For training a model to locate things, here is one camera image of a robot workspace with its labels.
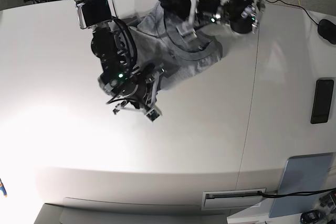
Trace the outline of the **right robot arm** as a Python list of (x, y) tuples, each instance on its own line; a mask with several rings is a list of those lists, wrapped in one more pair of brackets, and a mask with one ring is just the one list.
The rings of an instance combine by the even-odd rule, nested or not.
[(162, 113), (155, 105), (162, 65), (138, 64), (138, 51), (131, 32), (118, 18), (114, 0), (74, 0), (81, 29), (92, 30), (91, 51), (100, 59), (98, 78), (102, 91), (115, 104), (113, 113), (129, 110), (143, 113), (150, 121)]

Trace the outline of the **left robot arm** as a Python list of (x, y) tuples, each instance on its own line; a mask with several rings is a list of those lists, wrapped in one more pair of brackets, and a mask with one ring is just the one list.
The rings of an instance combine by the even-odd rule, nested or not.
[(182, 37), (209, 24), (228, 25), (238, 34), (255, 32), (265, 10), (266, 0), (159, 0), (161, 7), (181, 22)]

